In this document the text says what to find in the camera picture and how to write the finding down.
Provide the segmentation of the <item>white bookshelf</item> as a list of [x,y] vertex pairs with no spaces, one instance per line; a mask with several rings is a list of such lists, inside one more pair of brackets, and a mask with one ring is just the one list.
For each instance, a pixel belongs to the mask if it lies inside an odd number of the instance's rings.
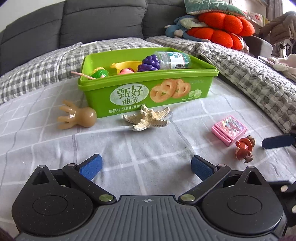
[[260,27],[283,14],[282,1],[241,1],[241,8]]

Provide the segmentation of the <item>dark grey sofa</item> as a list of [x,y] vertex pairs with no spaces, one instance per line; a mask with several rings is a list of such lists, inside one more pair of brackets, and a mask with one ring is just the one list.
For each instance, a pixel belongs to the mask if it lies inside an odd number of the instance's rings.
[[1,32],[1,75],[78,42],[164,35],[185,13],[184,1],[62,1],[40,8]]

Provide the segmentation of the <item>grey chair with jacket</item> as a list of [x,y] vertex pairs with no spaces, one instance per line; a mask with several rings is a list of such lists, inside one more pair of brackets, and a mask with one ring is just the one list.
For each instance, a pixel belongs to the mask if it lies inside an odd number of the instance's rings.
[[288,41],[295,53],[295,12],[289,11],[267,23],[259,31],[259,35],[244,37],[249,52],[255,57],[280,56],[279,46]]

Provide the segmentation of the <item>cotton swab jar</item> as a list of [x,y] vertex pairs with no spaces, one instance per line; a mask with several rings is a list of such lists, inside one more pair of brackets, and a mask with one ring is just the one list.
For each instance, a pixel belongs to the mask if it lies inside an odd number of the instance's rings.
[[161,70],[188,69],[192,66],[190,56],[186,53],[157,51],[155,55],[159,60]]

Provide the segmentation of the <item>tan toy octopus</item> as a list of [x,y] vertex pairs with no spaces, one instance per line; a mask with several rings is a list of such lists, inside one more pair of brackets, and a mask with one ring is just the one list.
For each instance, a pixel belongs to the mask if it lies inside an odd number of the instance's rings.
[[68,114],[67,116],[59,116],[57,118],[57,121],[60,122],[60,125],[58,125],[60,130],[70,129],[75,125],[90,128],[97,121],[97,114],[94,109],[90,107],[79,108],[68,100],[64,100],[63,105],[59,109]]

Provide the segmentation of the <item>green plastic cookie box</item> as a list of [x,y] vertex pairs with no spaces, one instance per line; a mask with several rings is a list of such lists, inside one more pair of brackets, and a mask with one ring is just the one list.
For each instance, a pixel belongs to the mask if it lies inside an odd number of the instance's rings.
[[97,117],[135,111],[145,104],[148,108],[195,100],[206,97],[212,80],[218,75],[213,65],[191,56],[191,68],[157,70],[117,74],[112,63],[141,61],[157,51],[181,52],[173,48],[140,48],[101,52],[87,55],[81,72],[90,75],[103,67],[109,76],[89,80],[80,77],[78,87],[85,94],[89,107]]

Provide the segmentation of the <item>red brown toy figure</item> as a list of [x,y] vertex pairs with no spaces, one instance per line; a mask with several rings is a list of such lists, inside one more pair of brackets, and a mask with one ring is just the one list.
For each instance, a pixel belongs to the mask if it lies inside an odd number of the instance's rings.
[[255,146],[255,138],[251,135],[247,137],[240,138],[235,142],[236,150],[235,150],[235,157],[238,160],[243,160],[244,163],[249,163],[253,160],[253,148]]

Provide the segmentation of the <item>red flower cushion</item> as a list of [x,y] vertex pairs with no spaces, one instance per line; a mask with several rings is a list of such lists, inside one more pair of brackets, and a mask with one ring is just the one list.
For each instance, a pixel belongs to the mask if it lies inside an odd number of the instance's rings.
[[253,25],[241,16],[233,16],[219,12],[203,13],[197,16],[205,27],[192,27],[187,34],[198,39],[209,40],[226,48],[242,50],[243,37],[255,33]]

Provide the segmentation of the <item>light grey grid blanket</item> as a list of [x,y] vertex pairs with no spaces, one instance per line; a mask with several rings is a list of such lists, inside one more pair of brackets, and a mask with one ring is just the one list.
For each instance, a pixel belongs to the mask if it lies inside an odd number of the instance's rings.
[[190,163],[199,155],[234,170],[245,164],[235,159],[212,126],[232,115],[256,140],[255,166],[267,180],[295,181],[295,148],[264,150],[261,141],[280,135],[278,127],[252,101],[219,78],[208,96],[170,106],[169,125],[135,132],[121,115],[100,118],[91,128],[58,129],[63,100],[86,106],[75,79],[62,81],[15,98],[1,106],[1,228],[18,231],[11,207],[38,165],[60,169],[81,163],[95,153],[102,171],[95,183],[114,194],[179,196],[199,183]]

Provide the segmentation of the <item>grey patterned quilt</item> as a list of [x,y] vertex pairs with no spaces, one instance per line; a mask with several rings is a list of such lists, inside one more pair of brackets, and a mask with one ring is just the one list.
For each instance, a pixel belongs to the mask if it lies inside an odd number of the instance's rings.
[[197,42],[196,55],[254,101],[284,132],[295,126],[295,84],[258,59],[218,44]]

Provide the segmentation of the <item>green yellow toy corn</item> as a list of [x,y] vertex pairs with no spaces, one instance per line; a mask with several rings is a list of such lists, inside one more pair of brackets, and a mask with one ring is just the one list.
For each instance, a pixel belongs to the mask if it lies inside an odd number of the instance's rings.
[[95,78],[95,79],[105,78],[108,76],[109,76],[109,72],[106,69],[104,69],[103,67],[97,67],[91,73],[91,77]]

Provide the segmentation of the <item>green snowflake pillow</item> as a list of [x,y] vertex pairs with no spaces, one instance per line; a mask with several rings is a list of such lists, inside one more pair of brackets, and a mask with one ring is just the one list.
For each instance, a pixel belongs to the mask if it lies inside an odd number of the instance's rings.
[[184,0],[186,13],[189,15],[199,15],[209,12],[228,13],[235,16],[246,16],[239,8],[225,2],[217,0]]

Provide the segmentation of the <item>purple toy grapes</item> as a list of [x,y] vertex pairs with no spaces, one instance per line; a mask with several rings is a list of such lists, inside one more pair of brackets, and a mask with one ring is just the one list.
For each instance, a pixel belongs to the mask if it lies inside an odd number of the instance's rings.
[[157,71],[160,70],[160,63],[158,60],[158,56],[156,54],[152,54],[146,56],[140,65],[137,67],[138,72],[145,72],[145,71]]

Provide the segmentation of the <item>pink toy case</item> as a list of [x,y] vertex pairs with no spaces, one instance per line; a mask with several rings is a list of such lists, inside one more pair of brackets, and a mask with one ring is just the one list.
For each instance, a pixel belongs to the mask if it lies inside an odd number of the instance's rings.
[[228,147],[240,139],[246,131],[247,127],[231,115],[212,126],[212,133]]

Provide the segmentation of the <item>white starfish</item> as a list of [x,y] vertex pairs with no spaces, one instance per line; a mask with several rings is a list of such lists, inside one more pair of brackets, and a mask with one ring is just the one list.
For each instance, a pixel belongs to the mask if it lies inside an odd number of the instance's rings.
[[164,120],[164,118],[169,113],[170,108],[168,106],[163,110],[154,111],[152,108],[148,109],[146,105],[143,104],[138,114],[124,114],[122,118],[132,124],[132,129],[134,131],[140,132],[148,128],[162,128],[167,126],[170,122]]

